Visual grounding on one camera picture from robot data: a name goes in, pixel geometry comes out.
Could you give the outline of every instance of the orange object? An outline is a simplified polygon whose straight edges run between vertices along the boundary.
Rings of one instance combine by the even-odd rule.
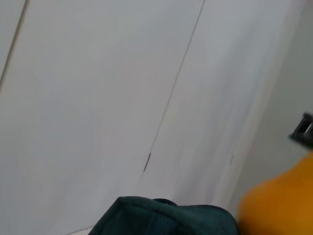
[[[239,208],[243,235],[313,235],[313,153],[250,190]]]

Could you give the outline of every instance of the door panel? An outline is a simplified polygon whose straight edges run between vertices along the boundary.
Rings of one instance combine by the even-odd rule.
[[[291,1],[206,1],[138,195],[213,204]]]
[[[21,17],[25,0],[0,1],[0,76]]]
[[[68,234],[134,195],[202,0],[33,0],[0,94],[0,227]]]

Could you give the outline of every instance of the white surface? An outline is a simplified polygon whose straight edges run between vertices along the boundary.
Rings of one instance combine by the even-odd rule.
[[[218,204],[290,2],[205,2],[138,195]]]
[[[252,145],[253,138],[268,104],[273,87],[281,70],[284,58],[291,45],[299,17],[301,15],[304,1],[293,1],[289,6],[280,36],[275,48],[275,56],[269,60],[269,68],[265,79],[262,80],[260,88],[256,92],[253,104],[249,111],[242,134],[238,137],[238,143],[234,150],[231,164],[225,168],[218,191],[214,195],[214,204],[228,208],[235,186],[239,179],[241,170],[245,163],[248,151]]]
[[[134,195],[201,0],[32,0],[0,93],[0,234]]]
[[[0,0],[0,76],[18,26],[25,0]]]
[[[82,231],[79,231],[79,232],[76,232],[76,233],[73,233],[73,234],[70,234],[70,235],[88,235],[91,230],[92,230],[92,228],[85,229],[85,230],[82,230]]]
[[[228,208],[233,214],[251,187],[293,167],[306,153],[288,135],[305,111],[313,113],[312,24],[313,2],[308,1],[235,187]]]

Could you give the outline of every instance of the green bag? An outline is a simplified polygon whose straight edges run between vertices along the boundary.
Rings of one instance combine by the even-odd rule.
[[[119,197],[89,235],[238,235],[234,217],[215,206]]]

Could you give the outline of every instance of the black plastic clip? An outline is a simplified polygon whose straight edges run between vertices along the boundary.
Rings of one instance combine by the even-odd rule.
[[[313,115],[305,113],[289,137],[306,148],[313,149]]]

